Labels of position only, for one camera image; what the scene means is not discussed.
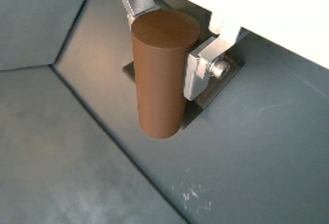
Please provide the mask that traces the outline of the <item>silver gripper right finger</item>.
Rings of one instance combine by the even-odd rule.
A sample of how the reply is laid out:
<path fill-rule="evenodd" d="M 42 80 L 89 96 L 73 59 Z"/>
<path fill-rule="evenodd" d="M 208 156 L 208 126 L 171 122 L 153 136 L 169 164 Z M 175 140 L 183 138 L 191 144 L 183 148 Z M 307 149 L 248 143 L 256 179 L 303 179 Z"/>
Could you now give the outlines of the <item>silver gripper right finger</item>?
<path fill-rule="evenodd" d="M 223 54 L 247 35 L 239 24 L 215 12 L 208 30 L 213 35 L 191 50 L 185 58 L 183 96 L 187 100 L 193 100 L 207 88 L 211 77 L 219 79 L 225 75 L 229 64 L 223 60 Z"/>

